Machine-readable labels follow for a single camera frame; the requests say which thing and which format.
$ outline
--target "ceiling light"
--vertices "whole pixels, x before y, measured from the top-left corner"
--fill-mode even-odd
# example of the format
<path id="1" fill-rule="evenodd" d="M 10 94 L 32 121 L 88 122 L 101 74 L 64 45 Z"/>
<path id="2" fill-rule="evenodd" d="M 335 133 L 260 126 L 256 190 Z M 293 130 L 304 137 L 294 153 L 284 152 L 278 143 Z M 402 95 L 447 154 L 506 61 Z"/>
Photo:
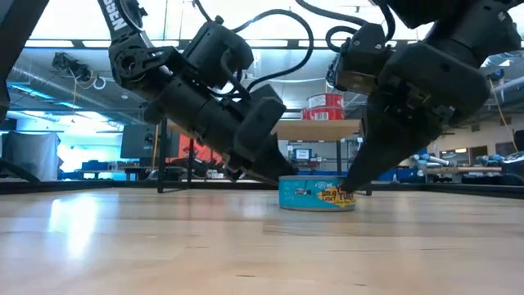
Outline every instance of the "ceiling light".
<path id="1" fill-rule="evenodd" d="M 45 98 L 45 99 L 55 99 L 54 97 L 52 97 L 50 95 L 47 95 L 45 93 L 41 93 L 39 91 L 36 91 L 36 90 L 34 90 L 32 88 L 29 88 L 29 87 L 25 87 L 23 85 L 9 85 L 9 87 L 11 87 L 13 89 L 18 89 L 20 91 L 23 91 L 23 92 L 27 93 L 27 95 L 29 95 L 31 97 L 38 96 L 38 97 Z"/>
<path id="2" fill-rule="evenodd" d="M 173 46 L 176 48 L 180 45 L 177 40 L 152 40 L 151 43 L 155 47 Z"/>
<path id="3" fill-rule="evenodd" d="M 28 40 L 25 43 L 27 48 L 71 48 L 74 47 L 71 41 L 67 40 Z"/>
<path id="4" fill-rule="evenodd" d="M 342 44 L 344 44 L 345 40 L 331 40 L 331 43 L 335 46 L 342 46 Z"/>
<path id="5" fill-rule="evenodd" d="M 326 40 L 314 40 L 313 46 L 316 48 L 327 48 L 328 44 L 326 43 Z M 299 47 L 309 47 L 309 40 L 300 40 L 298 42 Z"/>
<path id="6" fill-rule="evenodd" d="M 111 46 L 110 40 L 86 40 L 82 43 L 89 48 L 108 48 Z"/>
<path id="7" fill-rule="evenodd" d="M 287 40 L 246 40 L 251 47 L 287 47 Z"/>
<path id="8" fill-rule="evenodd" d="M 57 104 L 62 105 L 62 106 L 66 106 L 66 107 L 70 107 L 70 108 L 74 108 L 74 109 L 82 108 L 82 107 L 79 107 L 79 106 L 77 106 L 75 104 L 72 104 L 71 102 L 59 102 Z"/>

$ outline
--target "wooden shelf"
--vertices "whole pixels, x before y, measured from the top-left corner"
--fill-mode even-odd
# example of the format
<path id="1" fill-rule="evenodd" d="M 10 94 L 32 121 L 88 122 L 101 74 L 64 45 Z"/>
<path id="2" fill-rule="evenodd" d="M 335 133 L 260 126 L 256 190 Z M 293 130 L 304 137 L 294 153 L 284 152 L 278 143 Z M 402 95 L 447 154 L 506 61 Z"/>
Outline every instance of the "wooden shelf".
<path id="1" fill-rule="evenodd" d="M 336 141 L 359 132 L 360 120 L 281 120 L 278 139 Z"/>

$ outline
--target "wooden table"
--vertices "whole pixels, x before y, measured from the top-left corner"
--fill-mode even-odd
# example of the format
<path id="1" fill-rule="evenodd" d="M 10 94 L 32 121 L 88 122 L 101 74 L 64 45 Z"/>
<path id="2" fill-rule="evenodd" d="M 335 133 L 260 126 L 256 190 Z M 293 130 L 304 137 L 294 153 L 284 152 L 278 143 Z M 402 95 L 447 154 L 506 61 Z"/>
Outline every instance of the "wooden table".
<path id="1" fill-rule="evenodd" d="M 523 201 L 357 197 L 311 213 L 276 191 L 1 196 L 1 293 L 522 294 Z"/>
<path id="2" fill-rule="evenodd" d="M 359 132 L 360 120 L 280 120 L 274 130 L 278 139 L 337 141 Z M 191 138 L 185 130 L 169 121 L 168 126 Z"/>

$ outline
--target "black stand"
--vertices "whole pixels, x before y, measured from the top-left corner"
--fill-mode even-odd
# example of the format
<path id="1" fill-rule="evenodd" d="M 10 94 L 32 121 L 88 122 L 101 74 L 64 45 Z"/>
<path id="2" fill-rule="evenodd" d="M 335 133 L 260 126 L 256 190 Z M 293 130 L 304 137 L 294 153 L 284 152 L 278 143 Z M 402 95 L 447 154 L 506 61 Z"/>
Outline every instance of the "black stand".
<path id="1" fill-rule="evenodd" d="M 342 148 L 341 141 L 337 140 L 337 175 L 342 176 Z"/>
<path id="2" fill-rule="evenodd" d="M 195 161 L 195 139 L 189 140 L 189 158 L 187 159 L 187 188 L 191 188 L 193 179 L 193 161 Z"/>
<path id="3" fill-rule="evenodd" d="M 167 150 L 167 119 L 163 119 L 162 123 L 160 123 L 160 159 L 158 163 L 158 182 L 156 186 L 156 191 L 158 193 L 164 192 L 166 150 Z"/>

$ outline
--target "electrical cord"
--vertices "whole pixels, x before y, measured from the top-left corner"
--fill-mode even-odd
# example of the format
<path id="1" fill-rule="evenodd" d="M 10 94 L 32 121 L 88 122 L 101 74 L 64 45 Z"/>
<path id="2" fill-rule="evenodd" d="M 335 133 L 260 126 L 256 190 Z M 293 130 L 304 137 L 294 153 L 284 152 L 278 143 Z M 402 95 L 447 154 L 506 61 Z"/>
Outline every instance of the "electrical cord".
<path id="1" fill-rule="evenodd" d="M 329 49 L 333 50 L 334 52 L 340 52 L 341 51 L 341 48 L 338 47 L 337 45 L 333 44 L 331 38 L 333 37 L 334 34 L 336 33 L 340 33 L 340 32 L 344 32 L 344 33 L 348 33 L 348 34 L 355 34 L 357 32 L 357 29 L 355 28 L 350 28 L 348 26 L 345 26 L 345 25 L 338 25 L 338 26 L 335 26 L 335 27 L 332 27 L 331 29 L 329 29 L 329 31 L 326 33 L 326 43 L 329 47 Z"/>
<path id="2" fill-rule="evenodd" d="M 198 9 L 200 10 L 201 14 L 208 21 L 211 21 L 210 18 L 209 18 L 209 15 L 206 13 L 206 10 L 201 5 L 200 0 L 193 0 L 193 2 L 198 6 Z M 288 74 L 290 74 L 292 72 L 295 72 L 295 71 L 299 70 L 300 68 L 302 68 L 309 61 L 311 56 L 313 55 L 313 49 L 314 49 L 313 30 L 311 29 L 311 27 L 309 26 L 307 21 L 305 21 L 301 16 L 299 16 L 296 13 L 291 12 L 291 11 L 287 11 L 287 10 L 283 10 L 283 9 L 272 9 L 272 10 L 269 10 L 269 11 L 265 11 L 265 12 L 260 13 L 258 16 L 255 16 L 253 19 L 247 21 L 243 25 L 240 25 L 240 26 L 238 26 L 235 29 L 231 29 L 231 31 L 233 33 L 238 33 L 240 31 L 242 31 L 243 29 L 247 28 L 248 26 L 250 26 L 251 24 L 255 23 L 256 21 L 261 20 L 261 19 L 263 19 L 263 18 L 265 18 L 267 16 L 273 16 L 273 15 L 289 16 L 292 19 L 298 21 L 304 27 L 304 29 L 306 30 L 306 32 L 308 34 L 308 40 L 309 40 L 309 46 L 308 46 L 307 52 L 305 54 L 304 59 L 301 62 L 299 62 L 296 66 L 293 66 L 292 68 L 287 69 L 287 70 L 282 70 L 282 71 L 279 71 L 277 73 L 273 73 L 271 75 L 266 75 L 264 77 L 260 77 L 258 79 L 255 79 L 253 82 L 251 82 L 249 84 L 249 86 L 247 86 L 247 88 L 244 88 L 240 84 L 239 79 L 235 79 L 234 78 L 233 73 L 231 73 L 231 71 L 229 70 L 228 67 L 224 68 L 224 65 L 221 65 L 223 67 L 224 71 L 227 70 L 226 73 L 228 74 L 228 79 L 233 84 L 233 86 L 235 86 L 235 89 L 239 92 L 241 98 L 246 96 L 246 94 L 243 92 L 243 89 L 245 89 L 247 91 L 247 93 L 249 93 L 253 89 L 253 87 L 255 87 L 259 83 L 262 83 L 262 82 L 264 82 L 266 80 L 269 80 L 269 79 L 274 79 L 274 78 L 281 77 L 281 76 L 284 76 L 284 75 L 288 75 Z M 224 95 L 224 94 L 216 93 L 213 90 L 210 90 L 210 92 L 213 95 L 218 96 L 218 97 L 229 97 L 229 96 L 234 94 L 234 92 L 233 93 L 230 92 L 230 93 L 226 93 Z"/>
<path id="3" fill-rule="evenodd" d="M 390 41 L 393 38 L 393 35 L 395 34 L 396 30 L 396 24 L 395 24 L 395 18 L 393 17 L 393 14 L 391 13 L 390 8 L 387 6 L 387 0 L 373 0 L 375 4 L 377 4 L 380 7 L 380 10 L 382 14 L 384 15 L 384 19 L 386 20 L 387 24 L 387 35 L 386 35 L 386 41 Z"/>
<path id="4" fill-rule="evenodd" d="M 245 89 L 244 86 L 242 86 L 240 81 L 237 79 L 237 77 L 234 76 L 234 74 L 231 72 L 231 70 L 228 67 L 228 62 L 230 58 L 231 58 L 231 52 L 227 50 L 226 52 L 224 52 L 224 54 L 220 58 L 220 68 L 222 68 L 222 70 L 228 77 L 229 82 L 231 82 L 231 84 L 233 85 L 233 91 L 237 90 L 239 94 L 241 95 L 241 98 L 250 99 L 251 95 L 249 94 L 249 91 Z"/>
<path id="5" fill-rule="evenodd" d="M 491 90 L 493 91 L 493 89 L 495 88 L 493 85 L 493 81 L 491 79 L 489 79 L 489 81 L 490 81 Z M 497 102 L 497 107 L 499 108 L 500 119 L 502 119 L 504 126 L 506 126 L 506 129 L 508 130 L 509 134 L 511 135 L 511 140 L 513 143 L 513 147 L 515 148 L 515 152 L 518 152 L 517 143 L 515 143 L 515 134 L 513 134 L 513 131 L 509 128 L 508 123 L 506 123 L 506 118 L 504 117 L 504 114 L 502 112 L 502 107 L 500 107 L 499 96 L 497 95 L 496 92 L 493 92 L 493 96 L 495 97 L 495 101 Z"/>
<path id="6" fill-rule="evenodd" d="M 314 48 L 313 30 L 311 29 L 311 27 L 309 26 L 307 21 L 305 21 L 301 16 L 299 16 L 296 13 L 291 12 L 291 11 L 287 11 L 287 10 L 283 10 L 283 9 L 272 9 L 272 10 L 269 10 L 269 11 L 262 12 L 258 16 L 255 16 L 252 20 L 247 21 L 245 24 L 240 25 L 239 27 L 237 27 L 235 29 L 232 29 L 232 32 L 238 33 L 240 31 L 242 31 L 243 29 L 247 28 L 249 25 L 255 23 L 256 21 L 261 20 L 261 19 L 263 19 L 263 18 L 265 18 L 267 16 L 273 16 L 273 15 L 289 16 L 292 19 L 298 21 L 304 27 L 305 31 L 308 34 L 308 40 L 309 40 L 308 50 L 307 50 L 307 52 L 305 54 L 304 59 L 301 62 L 299 62 L 296 66 L 293 66 L 292 68 L 287 69 L 287 70 L 282 70 L 282 71 L 279 71 L 277 73 L 273 73 L 273 74 L 266 75 L 264 77 L 260 77 L 258 79 L 255 79 L 253 82 L 251 82 L 249 84 L 249 86 L 247 86 L 247 91 L 251 91 L 253 89 L 253 87 L 255 87 L 257 84 L 262 83 L 262 82 L 264 82 L 266 80 L 274 79 L 274 78 L 281 77 L 281 76 L 284 76 L 284 75 L 288 75 L 288 74 L 290 74 L 292 72 L 295 72 L 295 71 L 299 70 L 302 66 L 304 66 L 309 61 L 309 59 L 311 58 L 311 55 L 313 55 L 313 48 Z"/>
<path id="7" fill-rule="evenodd" d="M 198 10 L 205 17 L 207 21 L 213 21 L 211 20 L 210 15 L 207 14 L 206 10 L 202 6 L 202 3 L 200 3 L 200 0 L 193 0 L 193 4 L 195 4 L 198 7 Z"/>
<path id="8" fill-rule="evenodd" d="M 237 70 L 237 80 L 238 82 L 242 82 L 242 70 L 241 69 Z M 209 91 L 213 96 L 217 98 L 233 98 L 237 89 L 233 87 L 233 89 L 231 89 L 227 93 L 217 93 L 213 89 L 210 89 L 210 88 L 209 88 Z"/>
<path id="9" fill-rule="evenodd" d="M 348 21 L 352 24 L 356 24 L 356 25 L 365 25 L 367 24 L 368 22 L 366 20 L 363 20 L 359 17 L 356 17 L 356 16 L 348 16 L 348 15 L 345 15 L 345 14 L 341 14 L 341 13 L 337 13 L 337 12 L 333 12 L 333 11 L 327 11 L 325 9 L 322 9 L 322 8 L 318 8 L 318 7 L 315 7 L 309 3 L 307 3 L 306 1 L 304 0 L 296 0 L 296 3 L 300 6 L 302 6 L 305 10 L 309 11 L 309 12 L 312 12 L 316 15 L 319 15 L 319 16 L 324 16 L 324 17 L 327 17 L 327 18 L 330 18 L 330 19 L 333 19 L 333 20 L 343 20 L 343 21 Z"/>
<path id="10" fill-rule="evenodd" d="M 47 84 L 49 81 L 51 81 L 52 79 L 54 79 L 55 77 L 57 77 L 57 74 L 54 74 L 52 75 L 51 77 L 49 77 L 49 79 L 46 79 L 45 81 L 43 81 L 39 86 L 42 87 L 44 86 L 45 84 Z M 27 98 L 28 96 L 30 96 L 31 94 L 33 94 L 34 92 L 36 92 L 36 90 L 31 90 L 27 93 L 25 93 L 24 95 L 22 95 L 21 98 L 18 98 L 16 99 L 14 102 L 11 102 L 11 104 L 16 104 L 17 102 L 21 101 L 22 99 L 24 98 Z"/>

